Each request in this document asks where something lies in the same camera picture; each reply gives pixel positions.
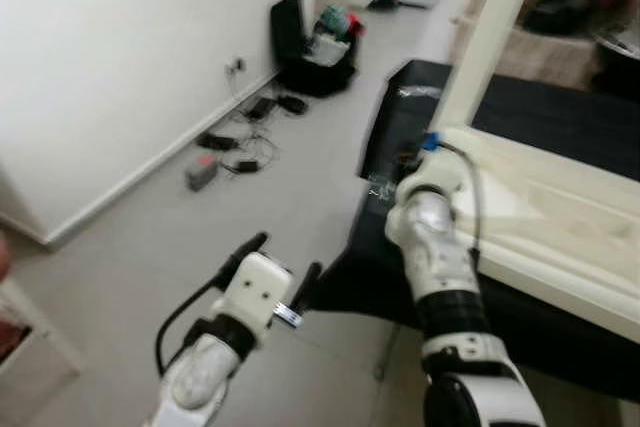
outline black tabletop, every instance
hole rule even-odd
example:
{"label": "black tabletop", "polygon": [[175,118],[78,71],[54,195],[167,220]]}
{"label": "black tabletop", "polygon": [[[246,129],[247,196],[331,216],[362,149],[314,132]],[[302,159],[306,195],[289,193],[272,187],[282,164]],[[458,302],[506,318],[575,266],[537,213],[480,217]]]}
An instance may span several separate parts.
{"label": "black tabletop", "polygon": [[[393,159],[403,144],[421,138],[437,106],[438,89],[444,86],[449,73],[448,66],[412,61],[391,78],[363,158],[360,169],[363,177],[384,178],[389,175],[393,170]],[[640,125],[640,116],[630,112],[631,108],[637,106],[599,95],[592,99],[583,92],[533,83],[533,87],[528,90],[525,87],[525,90],[527,93],[535,91],[537,96],[534,98],[534,94],[531,94],[534,102],[521,110],[519,120],[514,120],[522,125],[512,130],[505,120],[508,116],[498,113],[505,111],[505,104],[517,102],[516,97],[521,97],[518,86],[522,84],[531,83],[507,77],[494,78],[474,125],[492,133],[506,132],[508,135],[505,136],[524,143],[536,142],[533,144],[536,147],[571,158],[579,157],[578,160],[598,164],[619,174],[629,177],[638,175],[637,162],[633,164],[640,142],[631,148],[634,135],[637,137],[638,133],[630,133],[625,126],[619,125],[636,117],[639,122],[635,126]],[[422,94],[398,95],[402,88],[405,94]],[[502,89],[505,89],[504,96],[501,95]],[[573,105],[574,108],[579,105],[584,112],[591,112],[593,106],[606,109],[610,125],[603,132],[617,132],[617,138],[610,143],[600,139],[605,146],[599,149],[600,154],[593,155],[594,149],[589,146],[584,148],[587,142],[582,142],[577,134],[580,131],[589,132],[591,120],[583,124],[586,130],[554,125],[553,135],[543,131],[536,136],[525,127],[538,122],[530,119],[535,113],[531,106],[538,102],[545,104],[542,110],[547,113],[555,107],[558,112],[563,111],[567,105]],[[481,114],[485,108],[488,108],[488,113]],[[543,117],[548,121],[550,114],[547,113]],[[558,113],[554,119],[556,123],[572,123],[575,116]],[[519,129],[524,132],[522,135],[517,134]],[[555,138],[561,131],[565,132],[565,138],[572,131],[569,137],[577,140],[562,147]],[[615,146],[627,150],[613,162],[607,152]],[[378,185],[372,184],[364,193],[348,245],[325,273],[314,302],[315,309],[358,312],[411,327],[417,326],[411,293],[403,273],[402,256],[384,235],[386,214],[390,207],[390,201],[381,197]],[[479,280],[492,326],[503,338],[516,362],[598,392],[634,401],[640,399],[640,382],[636,378],[637,372],[640,372],[640,345],[491,278],[481,275]]]}

